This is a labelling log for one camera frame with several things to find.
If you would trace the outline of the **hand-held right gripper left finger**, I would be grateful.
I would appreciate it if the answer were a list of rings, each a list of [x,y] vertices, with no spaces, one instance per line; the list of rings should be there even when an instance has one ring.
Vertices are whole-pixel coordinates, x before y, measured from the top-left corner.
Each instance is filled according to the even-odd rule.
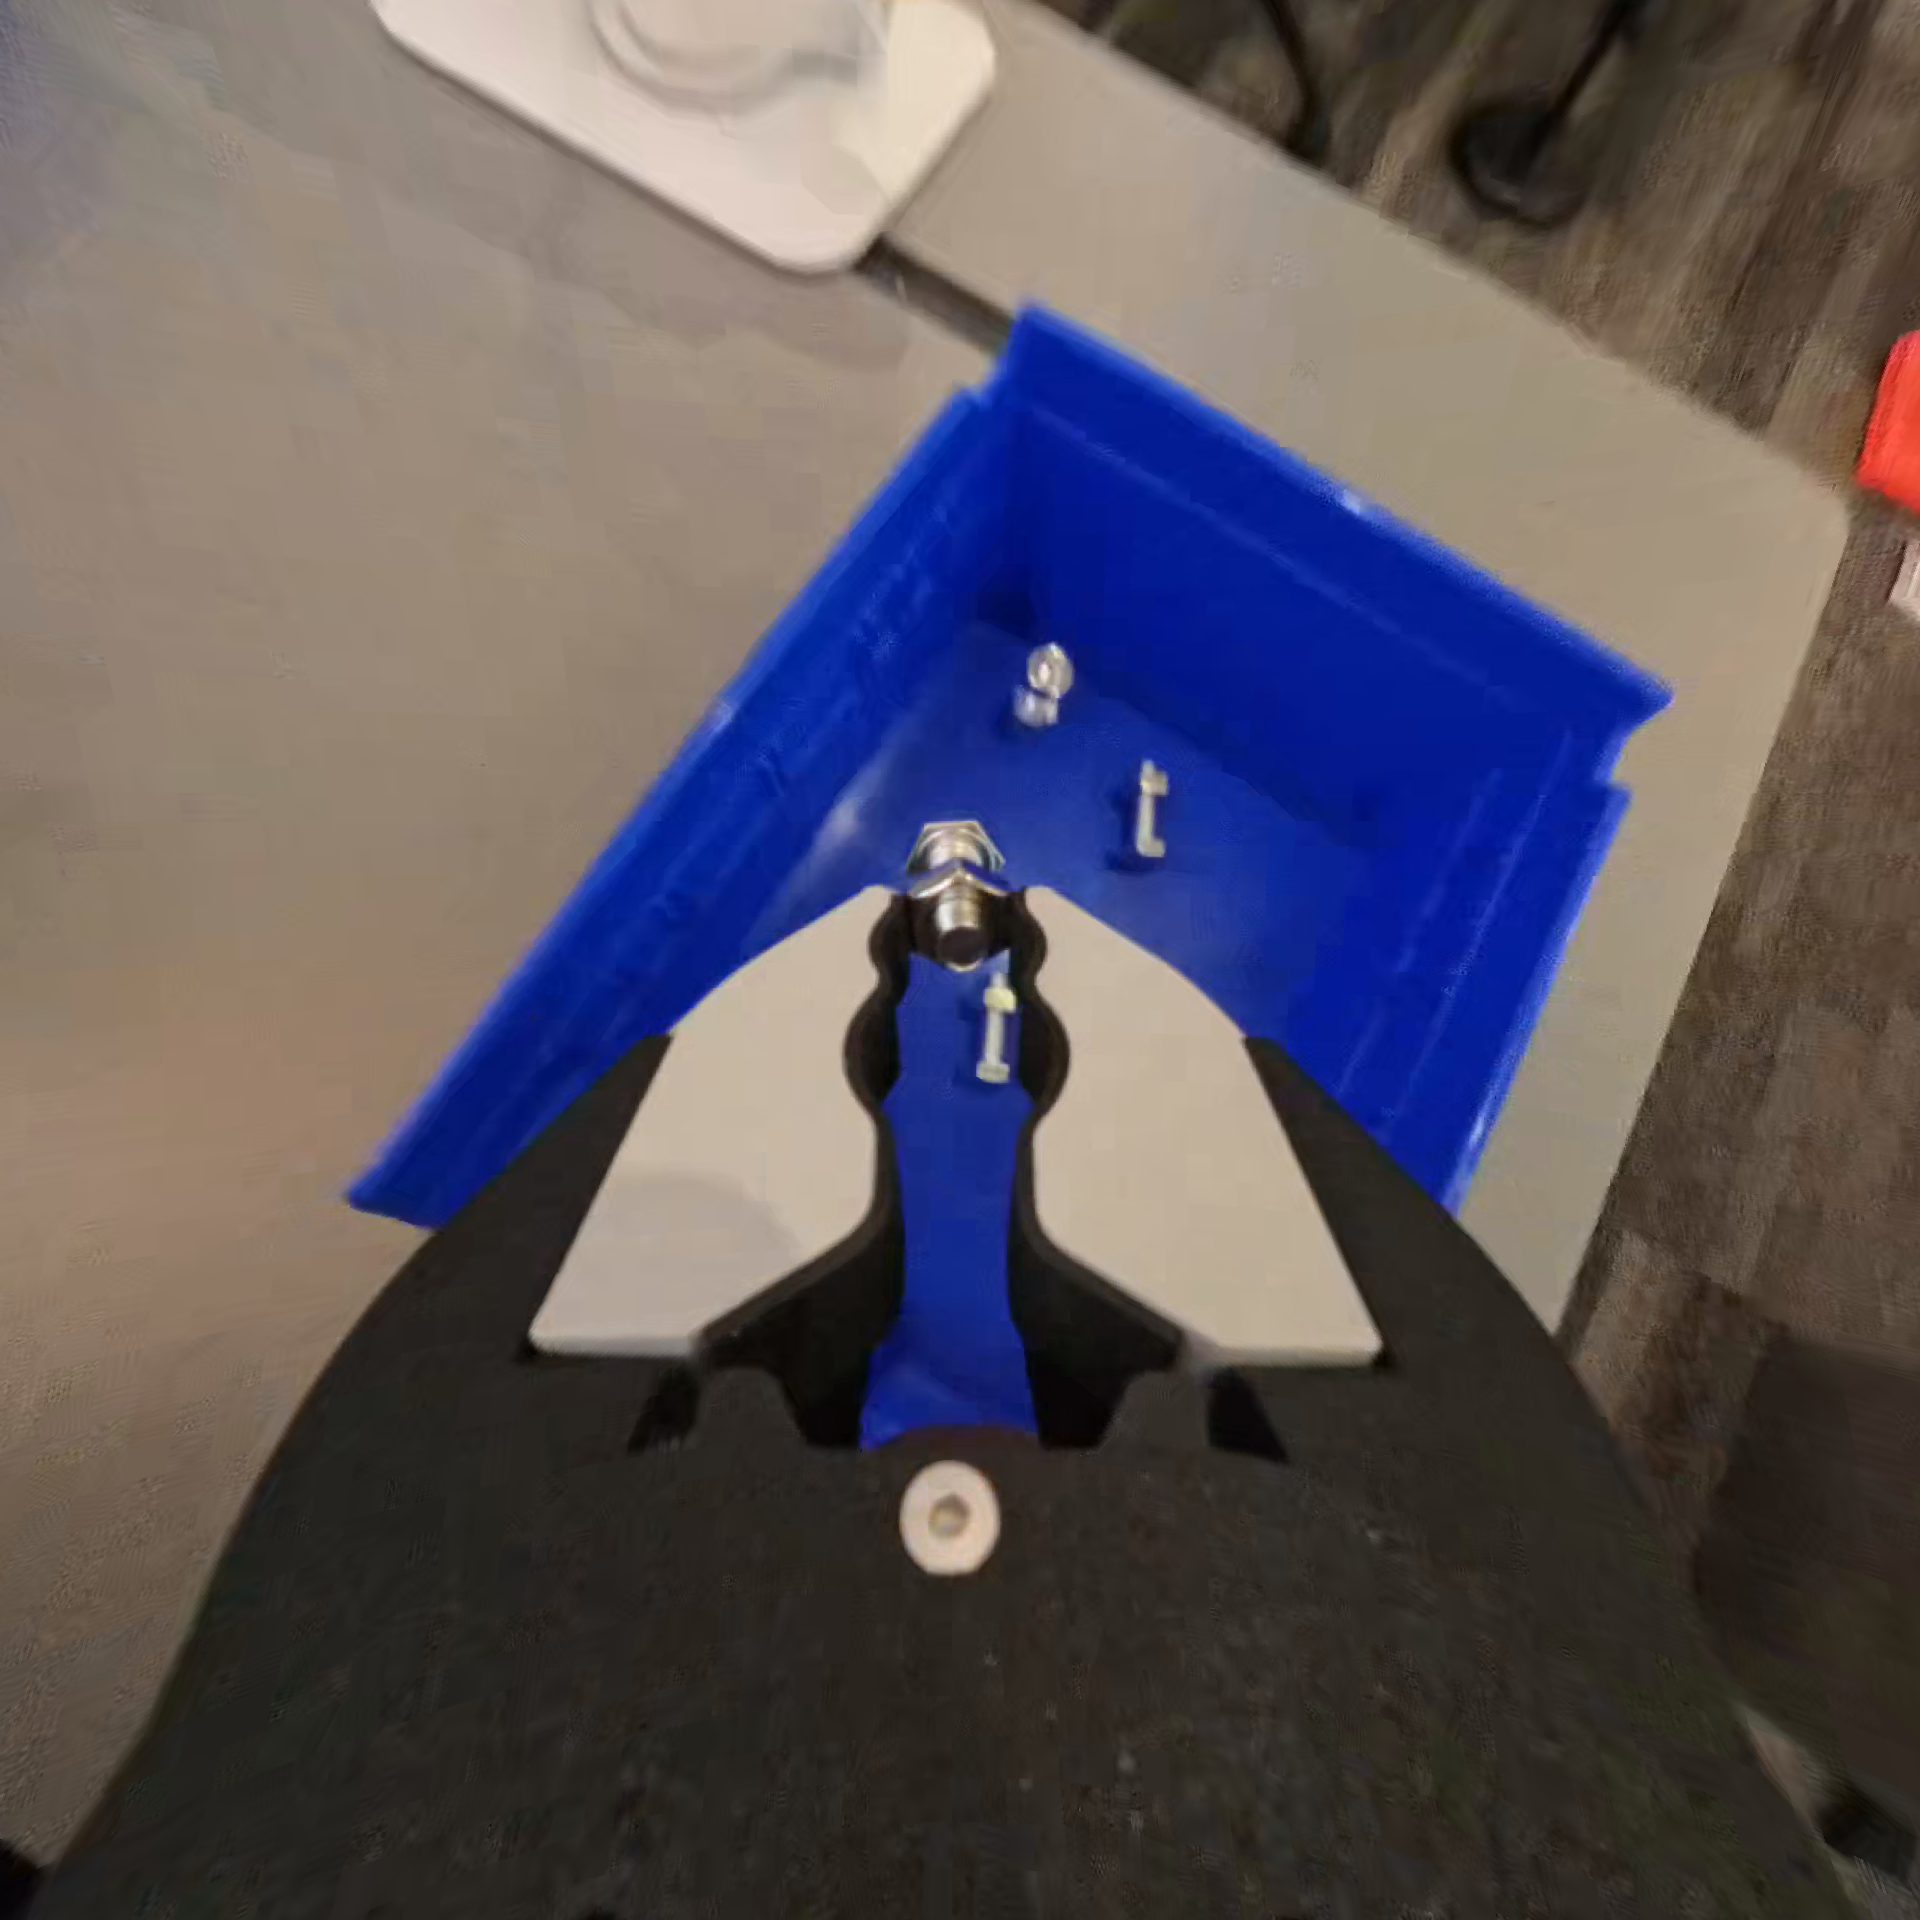
[[[673,1025],[531,1320],[542,1357],[761,1370],[811,1445],[858,1445],[905,1294],[905,982],[905,901],[863,888]]]

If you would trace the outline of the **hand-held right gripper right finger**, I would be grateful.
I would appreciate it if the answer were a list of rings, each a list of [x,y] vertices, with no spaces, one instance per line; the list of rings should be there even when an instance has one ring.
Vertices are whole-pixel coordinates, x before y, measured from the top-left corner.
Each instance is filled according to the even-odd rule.
[[[1095,1450],[1139,1380],[1364,1371],[1382,1333],[1248,1038],[1054,888],[1015,909],[1007,1300],[1050,1450]]]

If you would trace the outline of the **blue plastic bin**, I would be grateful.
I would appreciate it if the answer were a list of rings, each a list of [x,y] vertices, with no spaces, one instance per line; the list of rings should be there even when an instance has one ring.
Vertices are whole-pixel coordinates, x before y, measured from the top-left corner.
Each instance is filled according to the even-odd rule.
[[[1021,729],[1033,647],[1075,670]],[[923,824],[979,822],[1004,948],[915,948],[882,1102],[905,1294],[858,1446],[1040,1439],[1007,1300],[1013,1078],[974,1075],[989,973],[1054,888],[1198,984],[1290,1099],[1312,1084],[1454,1207],[1513,1080],[1626,794],[1659,684],[1454,553],[1045,312],[948,402],[610,836],[348,1203],[442,1229],[607,1074],[601,1173],[527,1282],[525,1346],[665,1038],[727,976],[863,888],[905,901]],[[1167,856],[1127,861],[1139,763]],[[1336,1243],[1392,1357],[1362,1232]]]

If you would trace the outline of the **white board stand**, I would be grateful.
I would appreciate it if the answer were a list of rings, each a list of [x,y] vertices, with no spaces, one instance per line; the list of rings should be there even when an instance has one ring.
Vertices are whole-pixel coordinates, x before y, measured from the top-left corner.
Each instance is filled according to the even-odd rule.
[[[797,275],[852,267],[985,109],[957,2],[373,2],[410,55]]]

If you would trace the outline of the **orange traffic cone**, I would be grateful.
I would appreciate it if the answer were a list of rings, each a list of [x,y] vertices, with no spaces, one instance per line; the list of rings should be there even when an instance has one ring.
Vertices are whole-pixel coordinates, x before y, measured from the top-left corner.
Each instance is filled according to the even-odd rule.
[[[1918,331],[1900,336],[1886,351],[1862,431],[1854,485],[1862,493],[1918,521]]]

